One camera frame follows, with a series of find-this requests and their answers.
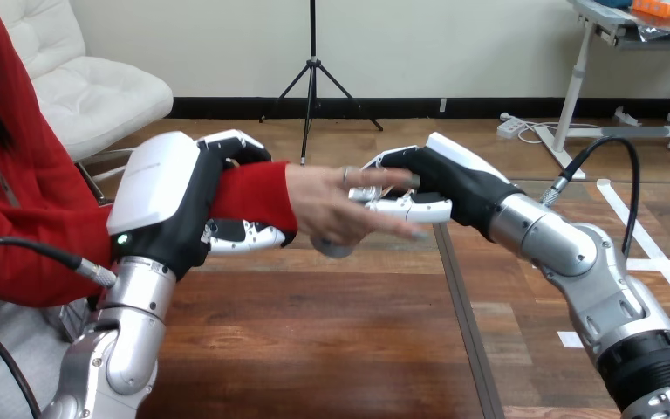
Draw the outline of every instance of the fingernail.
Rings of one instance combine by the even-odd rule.
[[[420,175],[412,175],[412,177],[404,182],[404,186],[410,189],[417,189],[420,187]]]
[[[428,240],[430,238],[430,233],[426,233],[425,231],[415,231],[412,233],[412,238],[415,240]]]

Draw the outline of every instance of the wooden floor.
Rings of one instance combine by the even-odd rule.
[[[539,196],[559,167],[540,145],[499,140],[494,120],[316,120],[309,164],[359,165],[379,151],[421,145],[439,131],[476,151]],[[181,130],[198,137],[239,128],[276,159],[298,161],[302,122],[163,120],[121,141],[130,147]],[[574,141],[572,153],[588,141]],[[638,150],[643,186],[639,220],[670,258],[670,151]],[[622,148],[584,167],[557,210],[618,239],[624,225],[597,189],[613,179],[624,201],[630,168]],[[102,183],[111,195],[116,180]],[[572,331],[559,292],[530,264],[449,226],[484,347],[507,417],[619,417]],[[645,258],[634,245],[632,258]],[[658,272],[631,272],[670,315],[670,285]],[[369,237],[351,257],[320,256],[306,237],[289,248],[209,258],[177,288],[168,315],[159,379],[141,418],[167,417],[481,417],[466,348],[434,239],[406,243]]]

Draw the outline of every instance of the white wall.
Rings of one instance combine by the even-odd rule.
[[[278,96],[309,56],[307,0],[72,2],[89,53],[175,96]],[[564,0],[318,0],[317,12],[318,56],[364,98],[563,97],[580,46]],[[340,96],[319,79],[320,96]],[[596,39],[583,96],[670,98],[670,52]]]

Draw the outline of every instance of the white cable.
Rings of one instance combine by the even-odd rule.
[[[543,142],[542,140],[539,141],[531,141],[531,140],[526,140],[523,137],[523,133],[525,131],[532,131],[536,132],[536,127],[547,127],[549,129],[557,129],[558,122],[526,122],[523,120],[523,124],[525,124],[525,128],[520,131],[520,133],[517,134],[517,138],[520,139],[520,141],[527,142],[528,144],[540,144]],[[592,125],[592,124],[570,124],[569,127],[588,127],[588,128],[600,128],[597,125]]]

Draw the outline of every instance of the person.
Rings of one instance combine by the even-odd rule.
[[[226,170],[210,217],[266,223],[283,231],[353,245],[382,231],[417,238],[421,227],[381,216],[347,199],[350,187],[411,186],[406,170],[352,171],[261,162]],[[26,237],[111,264],[106,220],[69,155],[40,113],[24,64],[0,19],[0,237]],[[0,246],[0,340],[10,350],[43,409],[57,385],[68,343],[39,307],[95,295],[98,287],[50,259]],[[23,395],[0,360],[0,419],[30,417]]]

